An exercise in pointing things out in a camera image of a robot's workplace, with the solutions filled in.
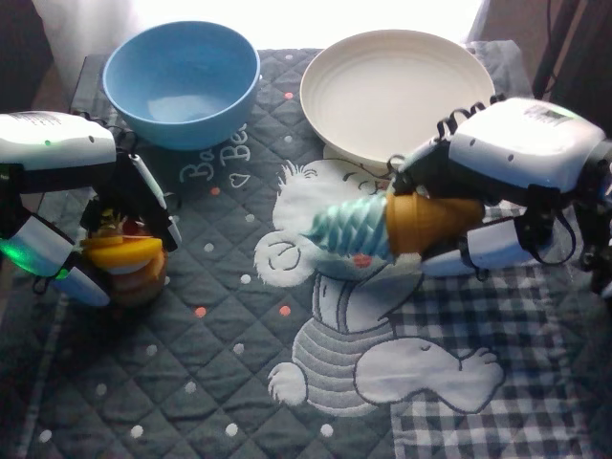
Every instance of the quilted mat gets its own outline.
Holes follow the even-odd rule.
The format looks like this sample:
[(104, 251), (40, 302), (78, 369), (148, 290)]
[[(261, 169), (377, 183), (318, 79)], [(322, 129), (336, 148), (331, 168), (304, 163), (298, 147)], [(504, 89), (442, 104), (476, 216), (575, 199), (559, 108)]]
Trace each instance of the quilted mat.
[[(498, 91), (528, 95), (514, 44), (469, 49)], [(610, 457), (612, 327), (574, 260), (420, 284), (414, 258), (337, 258), (299, 236), (316, 209), (385, 186), (304, 119), (316, 54), (261, 52), (251, 119), (224, 144), (140, 144), (183, 200), (184, 244), (150, 307), (34, 299), (16, 275), (3, 327), (35, 344), (18, 366), (30, 383), (5, 382), (21, 401), (11, 457)], [(121, 123), (103, 62), (86, 60), (73, 108)], [(88, 196), (50, 194), (41, 214), (78, 236)]]

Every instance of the toy burger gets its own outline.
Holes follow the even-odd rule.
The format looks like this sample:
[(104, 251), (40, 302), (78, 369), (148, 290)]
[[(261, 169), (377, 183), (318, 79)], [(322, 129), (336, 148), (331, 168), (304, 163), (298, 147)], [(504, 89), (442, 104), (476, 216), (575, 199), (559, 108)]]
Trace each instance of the toy burger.
[(99, 229), (81, 247), (84, 256), (111, 274), (111, 299), (119, 306), (144, 305), (164, 287), (167, 254), (162, 240), (142, 222), (107, 209)]

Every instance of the curtain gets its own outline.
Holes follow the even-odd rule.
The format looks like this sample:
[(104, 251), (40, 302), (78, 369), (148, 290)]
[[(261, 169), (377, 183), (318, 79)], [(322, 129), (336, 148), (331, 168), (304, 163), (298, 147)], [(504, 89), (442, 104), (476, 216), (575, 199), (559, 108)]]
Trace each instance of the curtain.
[(110, 53), (149, 27), (206, 20), (257, 49), (325, 48), (346, 36), (412, 29), (462, 43), (478, 37), (490, 0), (33, 0), (69, 98), (86, 55)]

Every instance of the white plate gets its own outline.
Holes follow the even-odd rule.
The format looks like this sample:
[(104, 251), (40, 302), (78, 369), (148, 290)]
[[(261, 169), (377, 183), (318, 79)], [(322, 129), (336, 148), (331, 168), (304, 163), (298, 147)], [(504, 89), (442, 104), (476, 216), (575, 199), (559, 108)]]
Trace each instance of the white plate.
[(346, 38), (311, 62), (300, 87), (304, 114), (318, 135), (349, 159), (375, 167), (433, 137), (452, 110), (488, 104), (493, 94), (491, 77), (468, 51), (413, 31)]

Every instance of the black pole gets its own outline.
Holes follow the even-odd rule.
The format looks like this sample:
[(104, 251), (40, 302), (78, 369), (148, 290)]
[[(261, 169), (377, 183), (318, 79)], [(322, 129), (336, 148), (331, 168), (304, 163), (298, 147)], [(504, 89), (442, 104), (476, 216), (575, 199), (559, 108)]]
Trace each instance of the black pole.
[(561, 49), (572, 27), (580, 0), (563, 0), (558, 11), (555, 26), (551, 30), (551, 40), (547, 43), (542, 60), (537, 67), (534, 78), (533, 91), (535, 98), (543, 98), (548, 87), (551, 74), (555, 70)]

